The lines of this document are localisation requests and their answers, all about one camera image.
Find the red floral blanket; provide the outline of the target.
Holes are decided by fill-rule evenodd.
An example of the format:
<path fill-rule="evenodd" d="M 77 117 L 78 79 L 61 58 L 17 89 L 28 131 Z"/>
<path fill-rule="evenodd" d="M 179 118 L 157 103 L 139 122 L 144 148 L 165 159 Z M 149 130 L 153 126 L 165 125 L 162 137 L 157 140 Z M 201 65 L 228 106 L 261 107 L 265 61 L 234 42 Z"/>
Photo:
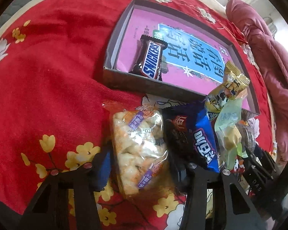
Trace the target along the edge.
<path fill-rule="evenodd" d="M 53 170 L 90 161 L 110 136 L 105 100 L 149 96 L 102 84 L 110 35 L 132 0 L 36 0 L 0 32 L 0 215 L 12 228 Z M 214 0 L 149 0 L 244 41 Z"/>

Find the pink quilted comforter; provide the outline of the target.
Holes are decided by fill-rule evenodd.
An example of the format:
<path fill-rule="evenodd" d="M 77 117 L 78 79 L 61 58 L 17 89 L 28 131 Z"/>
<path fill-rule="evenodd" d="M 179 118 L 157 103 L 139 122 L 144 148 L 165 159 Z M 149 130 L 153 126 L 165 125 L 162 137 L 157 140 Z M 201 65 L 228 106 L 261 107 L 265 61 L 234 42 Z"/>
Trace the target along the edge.
<path fill-rule="evenodd" d="M 274 40 L 257 11 L 242 0 L 229 0 L 226 15 L 244 34 L 260 69 L 275 113 L 278 160 L 288 162 L 288 52 Z"/>

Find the blue chocolate pie packet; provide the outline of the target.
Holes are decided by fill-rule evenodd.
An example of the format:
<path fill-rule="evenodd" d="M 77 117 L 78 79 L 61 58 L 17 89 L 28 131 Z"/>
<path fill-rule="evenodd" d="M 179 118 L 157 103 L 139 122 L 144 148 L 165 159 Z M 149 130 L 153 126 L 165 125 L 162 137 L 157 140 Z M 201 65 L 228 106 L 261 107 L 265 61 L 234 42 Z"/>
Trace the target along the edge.
<path fill-rule="evenodd" d="M 203 102 L 162 109 L 164 140 L 171 151 L 188 163 L 218 173 L 213 129 Z"/>

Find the grey cardboard tray box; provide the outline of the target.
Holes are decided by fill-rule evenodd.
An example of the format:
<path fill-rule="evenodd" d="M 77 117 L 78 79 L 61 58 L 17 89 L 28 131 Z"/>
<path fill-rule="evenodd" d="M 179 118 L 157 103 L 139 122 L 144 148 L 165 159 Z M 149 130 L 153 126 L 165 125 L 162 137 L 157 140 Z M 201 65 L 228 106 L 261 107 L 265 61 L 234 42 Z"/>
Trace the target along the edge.
<path fill-rule="evenodd" d="M 141 49 L 142 35 L 167 42 L 162 53 L 162 80 L 131 72 Z M 138 91 L 183 102 L 203 100 L 223 81 L 226 62 L 248 75 L 233 40 L 194 17 L 170 7 L 132 0 L 109 40 L 103 82 L 111 88 Z"/>

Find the clear brown cookie packet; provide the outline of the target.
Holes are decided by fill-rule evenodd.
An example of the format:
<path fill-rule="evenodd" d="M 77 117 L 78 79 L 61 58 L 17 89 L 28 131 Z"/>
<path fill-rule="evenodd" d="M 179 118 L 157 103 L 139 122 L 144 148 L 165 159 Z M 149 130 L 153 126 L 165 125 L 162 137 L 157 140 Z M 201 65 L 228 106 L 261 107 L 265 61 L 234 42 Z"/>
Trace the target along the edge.
<path fill-rule="evenodd" d="M 254 153 L 256 142 L 253 129 L 245 124 L 236 124 L 241 134 L 241 144 L 244 149 L 248 149 L 251 153 Z"/>

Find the rice crisp snack packet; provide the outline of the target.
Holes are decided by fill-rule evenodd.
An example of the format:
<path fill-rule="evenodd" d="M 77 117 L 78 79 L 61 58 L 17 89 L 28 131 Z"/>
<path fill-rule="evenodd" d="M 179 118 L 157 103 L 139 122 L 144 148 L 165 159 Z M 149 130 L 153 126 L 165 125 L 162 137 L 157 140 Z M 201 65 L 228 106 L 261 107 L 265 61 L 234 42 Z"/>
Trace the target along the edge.
<path fill-rule="evenodd" d="M 126 108 L 116 101 L 103 103 L 110 130 L 120 192 L 128 199 L 164 196 L 172 189 L 164 121 L 155 106 Z"/>

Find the green snack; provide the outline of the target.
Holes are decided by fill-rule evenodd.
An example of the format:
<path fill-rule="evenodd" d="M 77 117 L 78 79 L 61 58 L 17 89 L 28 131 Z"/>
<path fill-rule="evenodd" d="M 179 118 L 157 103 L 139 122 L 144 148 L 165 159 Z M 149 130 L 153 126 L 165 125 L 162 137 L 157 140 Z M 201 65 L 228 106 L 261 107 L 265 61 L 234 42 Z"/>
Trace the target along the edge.
<path fill-rule="evenodd" d="M 214 125 L 220 159 L 228 170 L 233 170 L 237 156 L 242 154 L 242 136 L 236 126 L 241 120 L 241 109 L 242 99 L 229 100 L 221 109 Z"/>

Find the Snickers bar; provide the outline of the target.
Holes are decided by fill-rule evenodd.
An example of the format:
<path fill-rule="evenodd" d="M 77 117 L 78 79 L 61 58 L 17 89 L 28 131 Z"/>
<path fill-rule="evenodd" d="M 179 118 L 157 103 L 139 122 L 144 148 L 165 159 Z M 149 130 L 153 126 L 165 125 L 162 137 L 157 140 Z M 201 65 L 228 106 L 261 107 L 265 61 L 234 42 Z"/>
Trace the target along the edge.
<path fill-rule="evenodd" d="M 162 81 L 162 54 L 168 43 L 148 35 L 141 35 L 141 48 L 129 73 Z"/>

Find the yellow cartoon snack packet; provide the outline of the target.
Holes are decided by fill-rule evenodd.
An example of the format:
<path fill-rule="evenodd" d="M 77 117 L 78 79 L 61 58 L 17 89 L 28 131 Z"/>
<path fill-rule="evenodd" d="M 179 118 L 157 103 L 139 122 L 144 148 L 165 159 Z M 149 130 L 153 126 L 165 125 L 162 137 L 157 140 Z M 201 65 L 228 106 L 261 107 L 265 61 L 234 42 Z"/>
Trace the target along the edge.
<path fill-rule="evenodd" d="M 205 98 L 205 108 L 210 121 L 215 120 L 229 100 L 247 94 L 246 89 L 251 81 L 231 61 L 227 61 L 223 82 L 214 88 Z"/>

